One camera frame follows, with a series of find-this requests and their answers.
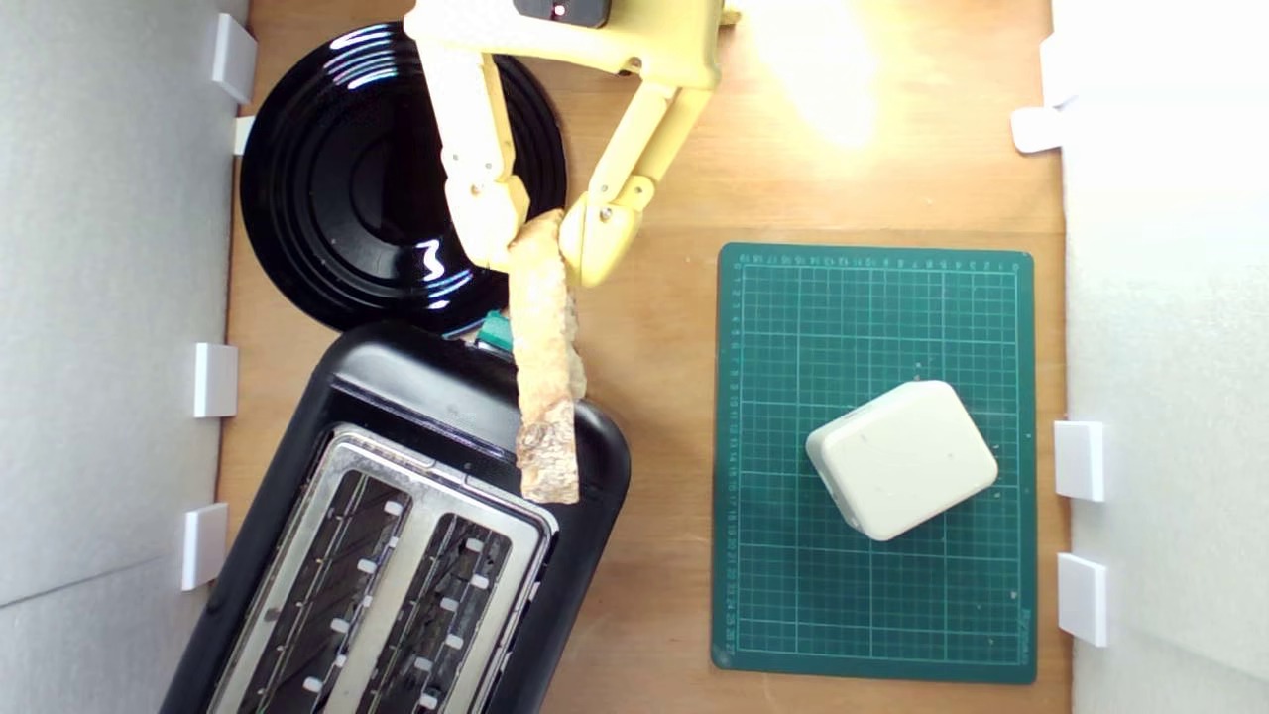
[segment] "plate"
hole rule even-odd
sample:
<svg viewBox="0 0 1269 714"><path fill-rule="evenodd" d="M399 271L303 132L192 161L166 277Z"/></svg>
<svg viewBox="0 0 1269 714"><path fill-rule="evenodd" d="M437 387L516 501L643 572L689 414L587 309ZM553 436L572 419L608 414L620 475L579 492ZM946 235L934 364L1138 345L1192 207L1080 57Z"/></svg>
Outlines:
<svg viewBox="0 0 1269 714"><path fill-rule="evenodd" d="M495 60L533 217L563 205L563 141L528 68ZM315 48L265 98L242 155L242 219L269 278L322 323L452 335L506 306L506 274L467 259L444 183L416 46L382 23Z"/></svg>

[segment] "wooden surface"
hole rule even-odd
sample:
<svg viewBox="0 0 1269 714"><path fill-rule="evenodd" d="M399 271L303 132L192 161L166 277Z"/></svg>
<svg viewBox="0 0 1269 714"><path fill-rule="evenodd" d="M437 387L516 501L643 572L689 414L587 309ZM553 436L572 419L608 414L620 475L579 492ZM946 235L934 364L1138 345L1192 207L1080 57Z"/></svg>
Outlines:
<svg viewBox="0 0 1269 714"><path fill-rule="evenodd" d="M259 101L296 60L404 0L254 0ZM1009 112L1039 100L1046 0L751 0L723 85L613 276L580 295L591 397L633 453L629 496L544 711L1070 711L1056 621L1052 490L1065 411L1063 223L1055 156L1019 156ZM634 79L530 62L585 185ZM246 108L250 113L254 107ZM714 283L730 240L1029 250L1036 256L1039 678L935 685L722 672L709 665ZM261 273L236 218L228 339L241 347L220 498L236 531L332 332Z"/></svg>

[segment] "white bracket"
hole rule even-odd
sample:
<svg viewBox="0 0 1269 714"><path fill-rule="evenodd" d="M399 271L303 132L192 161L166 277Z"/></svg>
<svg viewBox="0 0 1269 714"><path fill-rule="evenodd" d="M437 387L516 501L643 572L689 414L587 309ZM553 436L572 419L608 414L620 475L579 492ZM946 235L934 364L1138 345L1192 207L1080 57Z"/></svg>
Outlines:
<svg viewBox="0 0 1269 714"><path fill-rule="evenodd" d="M185 543L180 567L180 590L190 591L211 582L225 566L230 507L212 503L185 512Z"/></svg>
<svg viewBox="0 0 1269 714"><path fill-rule="evenodd" d="M216 18L216 55L212 81L239 104L251 103L255 84L255 38L228 13Z"/></svg>
<svg viewBox="0 0 1269 714"><path fill-rule="evenodd" d="M250 117L239 117L233 123L233 155L241 156L246 151L246 138L251 134L251 127L255 126L255 114Z"/></svg>
<svg viewBox="0 0 1269 714"><path fill-rule="evenodd" d="M1053 424L1053 476L1061 496L1096 503L1107 500L1103 426L1099 422Z"/></svg>
<svg viewBox="0 0 1269 714"><path fill-rule="evenodd" d="M237 346L201 341L194 347L194 417L237 413Z"/></svg>
<svg viewBox="0 0 1269 714"><path fill-rule="evenodd" d="M1014 146L1023 153L1036 153L1062 146L1062 107L1079 96L1082 63L1077 51L1055 32L1039 43L1039 74L1044 93L1043 107L1023 107L1010 117Z"/></svg>
<svg viewBox="0 0 1269 714"><path fill-rule="evenodd" d="M1107 567L1057 554L1057 626L1095 647L1107 646Z"/></svg>

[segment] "green object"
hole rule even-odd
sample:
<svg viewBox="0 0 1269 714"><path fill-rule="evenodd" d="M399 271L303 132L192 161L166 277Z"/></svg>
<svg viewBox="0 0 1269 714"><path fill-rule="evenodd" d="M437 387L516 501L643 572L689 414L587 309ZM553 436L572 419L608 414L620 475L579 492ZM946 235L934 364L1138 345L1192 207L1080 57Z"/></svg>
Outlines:
<svg viewBox="0 0 1269 714"><path fill-rule="evenodd" d="M485 315L485 322L476 335L477 341L496 346L504 351L511 350L511 322L497 309Z"/></svg>
<svg viewBox="0 0 1269 714"><path fill-rule="evenodd" d="M1030 255L733 242L718 265L714 663L1033 682ZM956 388L1000 476L874 543L834 506L806 438L914 379Z"/></svg>

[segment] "robotic arm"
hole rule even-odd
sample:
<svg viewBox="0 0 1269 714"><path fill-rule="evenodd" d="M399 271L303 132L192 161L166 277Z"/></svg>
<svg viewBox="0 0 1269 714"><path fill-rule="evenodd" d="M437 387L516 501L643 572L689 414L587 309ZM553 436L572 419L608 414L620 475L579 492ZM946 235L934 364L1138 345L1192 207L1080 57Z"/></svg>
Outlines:
<svg viewBox="0 0 1269 714"><path fill-rule="evenodd" d="M437 114L445 198L473 263L499 270L528 213L511 172L506 104L492 55L640 75L626 114L569 208L560 247L574 279L602 282L718 85L722 0L416 0L405 16Z"/></svg>

